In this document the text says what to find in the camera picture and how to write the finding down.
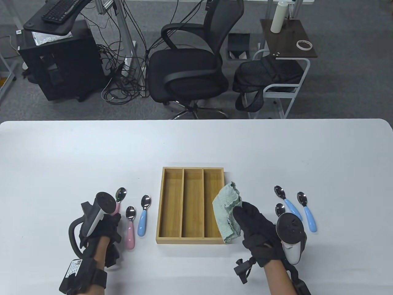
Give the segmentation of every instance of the green cloth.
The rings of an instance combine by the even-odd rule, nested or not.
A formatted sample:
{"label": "green cloth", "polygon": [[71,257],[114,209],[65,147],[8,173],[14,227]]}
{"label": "green cloth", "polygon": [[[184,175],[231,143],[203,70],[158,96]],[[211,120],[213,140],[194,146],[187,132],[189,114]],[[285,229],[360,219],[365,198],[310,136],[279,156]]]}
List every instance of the green cloth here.
{"label": "green cloth", "polygon": [[242,198],[234,182],[224,186],[213,200],[214,216],[225,243],[240,236],[240,226],[233,217],[232,210],[242,206]]}

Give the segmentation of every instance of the computer case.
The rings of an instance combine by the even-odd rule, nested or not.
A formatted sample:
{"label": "computer case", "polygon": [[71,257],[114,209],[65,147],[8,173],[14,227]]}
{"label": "computer case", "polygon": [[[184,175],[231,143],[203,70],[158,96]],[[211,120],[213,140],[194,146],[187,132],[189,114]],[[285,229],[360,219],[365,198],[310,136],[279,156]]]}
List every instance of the computer case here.
{"label": "computer case", "polygon": [[71,34],[70,38],[37,46],[32,32],[17,31],[18,50],[29,67],[30,78],[48,100],[76,97],[82,101],[108,82],[86,21],[75,21]]}

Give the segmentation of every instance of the hand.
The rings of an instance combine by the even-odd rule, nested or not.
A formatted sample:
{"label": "hand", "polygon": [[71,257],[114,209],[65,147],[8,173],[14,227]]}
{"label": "hand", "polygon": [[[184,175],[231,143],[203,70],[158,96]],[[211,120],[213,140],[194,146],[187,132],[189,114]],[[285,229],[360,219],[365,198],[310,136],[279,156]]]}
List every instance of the hand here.
{"label": "hand", "polygon": [[105,214],[104,218],[98,222],[94,231],[88,237],[84,237],[82,235],[81,228],[81,231],[79,232],[79,238],[81,240],[79,247],[86,247],[85,251],[83,251],[83,256],[93,257],[96,254],[101,237],[108,237],[110,241],[105,253],[105,266],[110,267],[116,264],[116,260],[120,257],[120,255],[114,245],[114,242],[120,243],[121,241],[121,236],[117,232],[120,219],[120,213],[113,216]]}
{"label": "hand", "polygon": [[264,267],[270,260],[285,260],[275,225],[257,207],[243,202],[242,207],[233,209],[233,217],[243,231],[243,245],[251,251],[260,267]]}
{"label": "hand", "polygon": [[79,238],[81,240],[80,248],[87,247],[88,241],[94,238],[100,237],[108,237],[110,238],[109,245],[112,245],[114,242],[120,243],[121,236],[118,234],[118,225],[121,219],[120,213],[117,213],[113,216],[109,214],[105,214],[104,218],[100,220],[95,227],[92,234],[88,237],[84,237],[82,235],[82,227],[79,232]]}

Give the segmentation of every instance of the black bag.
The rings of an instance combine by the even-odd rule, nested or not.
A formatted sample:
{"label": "black bag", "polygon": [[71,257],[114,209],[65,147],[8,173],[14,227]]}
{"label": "black bag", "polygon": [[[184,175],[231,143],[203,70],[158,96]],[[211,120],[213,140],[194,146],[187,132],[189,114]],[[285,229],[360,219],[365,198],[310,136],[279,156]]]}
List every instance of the black bag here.
{"label": "black bag", "polygon": [[[257,112],[264,103],[263,89],[277,83],[298,84],[303,76],[303,69],[295,60],[277,60],[271,55],[260,60],[246,61],[235,72],[233,91],[240,93],[235,107],[238,111]],[[268,91],[292,92],[293,87],[272,87]],[[256,92],[252,103],[243,105],[245,93]]]}

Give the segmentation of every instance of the mesh backrest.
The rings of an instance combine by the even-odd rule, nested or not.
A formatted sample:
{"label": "mesh backrest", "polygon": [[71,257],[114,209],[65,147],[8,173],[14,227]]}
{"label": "mesh backrest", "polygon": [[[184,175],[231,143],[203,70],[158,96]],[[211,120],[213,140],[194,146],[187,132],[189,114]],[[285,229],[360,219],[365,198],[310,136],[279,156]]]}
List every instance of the mesh backrest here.
{"label": "mesh backrest", "polygon": [[214,55],[244,13],[243,0],[213,0],[203,23],[206,41]]}

